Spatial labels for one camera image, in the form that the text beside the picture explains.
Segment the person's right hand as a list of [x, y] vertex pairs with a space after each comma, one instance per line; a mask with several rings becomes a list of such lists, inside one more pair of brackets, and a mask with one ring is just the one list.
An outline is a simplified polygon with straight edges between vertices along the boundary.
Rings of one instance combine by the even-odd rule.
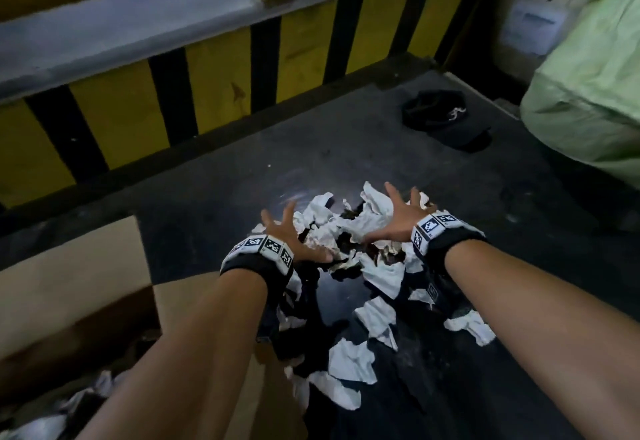
[[409, 203], [405, 202], [401, 193], [390, 182], [385, 182], [385, 190], [393, 205], [393, 215], [384, 227], [396, 229], [395, 242], [410, 242], [414, 226], [427, 215], [438, 210], [438, 207], [435, 203], [428, 201], [427, 207], [423, 209], [420, 205], [422, 194], [416, 187], [410, 190]]

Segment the person's left hand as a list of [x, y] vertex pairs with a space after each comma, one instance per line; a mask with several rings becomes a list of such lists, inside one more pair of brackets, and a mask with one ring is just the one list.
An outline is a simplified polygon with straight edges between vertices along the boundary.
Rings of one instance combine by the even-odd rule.
[[267, 209], [261, 211], [260, 217], [262, 224], [266, 228], [266, 233], [287, 244], [294, 253], [294, 261], [299, 261], [300, 240], [293, 223], [295, 207], [296, 201], [290, 201], [286, 204], [280, 224], [276, 223], [276, 220]]

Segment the person's left forearm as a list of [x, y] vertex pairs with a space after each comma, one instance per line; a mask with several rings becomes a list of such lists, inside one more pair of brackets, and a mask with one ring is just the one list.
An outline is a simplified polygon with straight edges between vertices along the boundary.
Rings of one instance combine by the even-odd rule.
[[214, 282], [128, 372], [76, 440], [221, 440], [252, 356], [268, 289], [243, 269]]

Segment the person's right forearm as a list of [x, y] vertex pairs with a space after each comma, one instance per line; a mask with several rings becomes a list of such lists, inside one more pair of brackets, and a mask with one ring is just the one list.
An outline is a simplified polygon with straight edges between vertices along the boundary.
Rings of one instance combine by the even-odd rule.
[[486, 242], [456, 244], [445, 268], [586, 440], [640, 440], [640, 323]]

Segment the pile of crumpled white paper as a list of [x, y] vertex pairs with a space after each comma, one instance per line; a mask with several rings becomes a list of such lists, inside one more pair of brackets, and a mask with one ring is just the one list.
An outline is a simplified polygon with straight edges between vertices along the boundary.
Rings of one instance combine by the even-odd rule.
[[[337, 264], [330, 267], [331, 273], [354, 269], [362, 272], [365, 281], [382, 293], [381, 297], [368, 300], [354, 314], [369, 333], [369, 339], [376, 339], [397, 352], [398, 346], [393, 334], [397, 323], [396, 310], [389, 300], [396, 299], [401, 291], [404, 276], [408, 272], [423, 271], [421, 261], [415, 256], [410, 242], [374, 242], [373, 250], [361, 250], [366, 233], [390, 222], [393, 211], [391, 199], [365, 183], [361, 193], [364, 202], [362, 211], [354, 218], [331, 211], [324, 211], [332, 193], [316, 196], [304, 213], [296, 212], [293, 222], [296, 231], [306, 231], [303, 242], [308, 246], [321, 245], [331, 250]], [[361, 407], [359, 391], [346, 387], [342, 381], [375, 384], [377, 377], [373, 370], [374, 353], [367, 342], [354, 344], [341, 339], [328, 351], [328, 365], [325, 371], [313, 371], [306, 377], [294, 372], [293, 366], [285, 367], [285, 375], [292, 381], [293, 392], [301, 408], [308, 408], [310, 387], [314, 386], [334, 404], [348, 411]]]

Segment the black wristband with marker tags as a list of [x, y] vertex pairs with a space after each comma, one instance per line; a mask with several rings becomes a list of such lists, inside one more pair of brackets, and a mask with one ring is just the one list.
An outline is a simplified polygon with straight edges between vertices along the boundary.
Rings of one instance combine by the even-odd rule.
[[293, 260], [294, 253], [284, 241], [269, 234], [252, 234], [231, 249], [220, 268], [220, 274], [248, 270], [266, 283], [268, 295], [255, 339], [257, 343], [270, 344], [276, 357], [284, 362], [303, 357], [280, 331], [286, 319], [282, 308], [294, 306], [292, 291], [287, 289], [295, 271]]
[[426, 270], [427, 294], [447, 318], [468, 304], [468, 300], [446, 271], [445, 257], [455, 245], [468, 240], [487, 242], [482, 231], [448, 211], [435, 211], [412, 229], [410, 243]]

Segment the black cap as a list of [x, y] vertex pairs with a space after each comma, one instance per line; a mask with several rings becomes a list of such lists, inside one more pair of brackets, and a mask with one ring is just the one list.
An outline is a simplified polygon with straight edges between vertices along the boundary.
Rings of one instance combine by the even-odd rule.
[[465, 96], [455, 90], [423, 90], [401, 104], [402, 123], [440, 144], [465, 153], [492, 144], [491, 126], [471, 113]]

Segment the yellow black striped barrier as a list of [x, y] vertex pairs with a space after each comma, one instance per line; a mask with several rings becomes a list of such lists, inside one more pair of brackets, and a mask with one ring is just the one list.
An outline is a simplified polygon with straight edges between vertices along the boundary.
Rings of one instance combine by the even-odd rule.
[[85, 0], [0, 24], [0, 215], [409, 52], [474, 0]]

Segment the brown cardboard box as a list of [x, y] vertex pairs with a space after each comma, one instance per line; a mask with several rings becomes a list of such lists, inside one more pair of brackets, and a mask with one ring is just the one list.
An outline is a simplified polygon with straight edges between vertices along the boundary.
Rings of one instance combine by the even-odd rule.
[[[36, 381], [41, 367], [27, 353], [116, 302], [151, 287], [135, 218], [101, 227], [0, 271], [0, 400]], [[268, 392], [268, 369], [250, 358], [228, 429], [221, 440], [306, 440], [288, 386]], [[205, 440], [194, 428], [178, 440]]]

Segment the light green woven sack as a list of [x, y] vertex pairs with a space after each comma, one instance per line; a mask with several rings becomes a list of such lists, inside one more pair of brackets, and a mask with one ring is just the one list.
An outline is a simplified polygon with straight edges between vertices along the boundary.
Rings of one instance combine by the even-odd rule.
[[520, 116], [551, 150], [640, 191], [640, 0], [588, 0]]

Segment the white panel with label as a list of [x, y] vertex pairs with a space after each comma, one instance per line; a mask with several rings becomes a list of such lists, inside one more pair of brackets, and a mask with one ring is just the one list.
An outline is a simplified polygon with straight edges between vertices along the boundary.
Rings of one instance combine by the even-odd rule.
[[500, 0], [497, 44], [546, 57], [575, 23], [585, 0]]

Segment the crumpled white paper in box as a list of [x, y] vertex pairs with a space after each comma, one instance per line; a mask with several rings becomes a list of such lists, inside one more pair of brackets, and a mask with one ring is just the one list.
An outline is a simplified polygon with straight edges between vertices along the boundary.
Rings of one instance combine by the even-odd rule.
[[20, 427], [0, 429], [0, 440], [75, 440], [127, 374], [114, 377], [101, 371], [89, 387], [56, 401], [52, 412]]

